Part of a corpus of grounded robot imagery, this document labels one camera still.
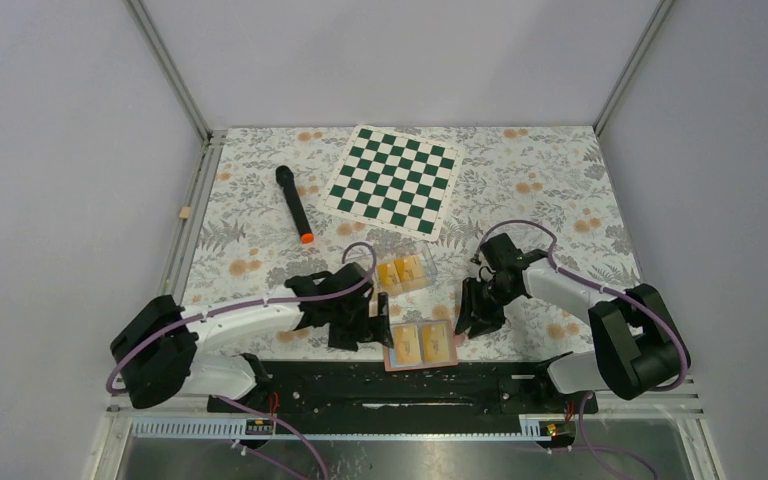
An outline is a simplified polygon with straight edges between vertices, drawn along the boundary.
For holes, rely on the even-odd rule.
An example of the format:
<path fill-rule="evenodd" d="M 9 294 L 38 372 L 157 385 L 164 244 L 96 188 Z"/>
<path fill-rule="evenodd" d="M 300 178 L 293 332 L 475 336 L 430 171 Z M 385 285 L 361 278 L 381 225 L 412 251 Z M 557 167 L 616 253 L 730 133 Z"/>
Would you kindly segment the yellow credit card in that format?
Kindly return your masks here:
<path fill-rule="evenodd" d="M 421 327 L 421 340 L 425 362 L 450 363 L 453 359 L 451 339 L 448 322 L 424 324 Z"/>
<path fill-rule="evenodd" d="M 416 325 L 402 325 L 393 328 L 394 348 L 391 364 L 396 367 L 414 366 L 422 363 L 419 329 Z"/>

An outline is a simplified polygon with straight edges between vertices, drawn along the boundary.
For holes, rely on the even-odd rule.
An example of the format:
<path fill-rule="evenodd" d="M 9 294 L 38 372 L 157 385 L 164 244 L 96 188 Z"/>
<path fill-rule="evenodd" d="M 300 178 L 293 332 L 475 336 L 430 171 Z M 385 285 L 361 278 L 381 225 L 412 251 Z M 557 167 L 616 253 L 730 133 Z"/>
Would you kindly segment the tan leather card holder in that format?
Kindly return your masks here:
<path fill-rule="evenodd" d="M 448 320 L 394 325 L 391 335 L 393 346 L 384 348 L 388 372 L 444 368 L 459 363 L 455 335 Z"/>

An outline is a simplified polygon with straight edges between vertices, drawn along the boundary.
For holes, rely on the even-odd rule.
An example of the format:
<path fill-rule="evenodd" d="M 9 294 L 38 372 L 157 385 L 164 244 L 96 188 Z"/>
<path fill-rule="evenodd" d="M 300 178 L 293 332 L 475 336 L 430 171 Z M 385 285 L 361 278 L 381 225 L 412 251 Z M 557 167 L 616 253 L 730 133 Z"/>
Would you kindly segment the clear acrylic card box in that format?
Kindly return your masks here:
<path fill-rule="evenodd" d="M 373 278 L 378 290 L 395 297 L 431 287 L 437 274 L 430 244 L 414 241 L 378 251 Z"/>

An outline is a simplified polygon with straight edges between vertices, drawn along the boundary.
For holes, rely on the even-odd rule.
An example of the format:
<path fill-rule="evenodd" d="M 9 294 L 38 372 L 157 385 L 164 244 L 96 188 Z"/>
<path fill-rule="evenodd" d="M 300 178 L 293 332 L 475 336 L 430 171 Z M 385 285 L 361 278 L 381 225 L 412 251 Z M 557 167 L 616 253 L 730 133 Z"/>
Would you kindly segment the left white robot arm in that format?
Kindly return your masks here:
<path fill-rule="evenodd" d="M 106 388 L 126 394 L 136 409 L 185 394 L 227 397 L 256 411 L 269 401 L 268 373 L 256 355 L 226 356 L 219 348 L 320 327 L 327 327 L 332 349 L 394 345 L 387 295 L 374 294 L 371 273 L 348 263 L 335 273 L 294 276 L 270 295 L 237 302 L 180 306 L 170 295 L 153 298 L 112 340 L 116 364 Z"/>

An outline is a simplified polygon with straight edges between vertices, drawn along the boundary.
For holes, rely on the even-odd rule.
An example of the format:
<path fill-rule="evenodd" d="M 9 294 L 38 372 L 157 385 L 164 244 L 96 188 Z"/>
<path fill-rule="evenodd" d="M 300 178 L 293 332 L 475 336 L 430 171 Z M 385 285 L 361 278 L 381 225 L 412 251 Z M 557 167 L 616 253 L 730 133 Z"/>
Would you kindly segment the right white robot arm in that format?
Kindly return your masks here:
<path fill-rule="evenodd" d="M 550 303 L 590 327 L 591 351 L 562 354 L 539 366 L 533 396 L 543 410 L 561 410 L 574 393 L 609 390 L 631 400 L 684 381 L 689 354 L 654 287 L 600 286 L 556 264 L 544 250 L 522 251 L 506 233 L 483 240 L 475 259 L 491 275 L 463 281 L 456 334 L 476 338 L 499 330 L 507 321 L 506 306 L 520 298 Z"/>

